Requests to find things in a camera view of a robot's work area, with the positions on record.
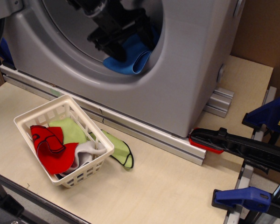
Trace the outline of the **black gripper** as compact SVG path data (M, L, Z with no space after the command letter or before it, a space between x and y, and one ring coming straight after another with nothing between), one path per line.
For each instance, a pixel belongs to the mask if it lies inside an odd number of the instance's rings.
M88 35L87 40L115 60L126 61L126 50L122 44L134 34L138 34L150 50L155 48L151 22L145 9L92 8L84 12L98 26Z

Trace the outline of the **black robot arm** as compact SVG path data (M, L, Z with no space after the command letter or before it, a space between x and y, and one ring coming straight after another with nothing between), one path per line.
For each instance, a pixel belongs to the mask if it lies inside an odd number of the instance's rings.
M137 34L140 41L153 50L154 34L150 18L143 8L127 10L119 0L69 0L68 4L76 10L83 9L97 25L87 40L95 44L97 50L120 62L127 60L123 42Z

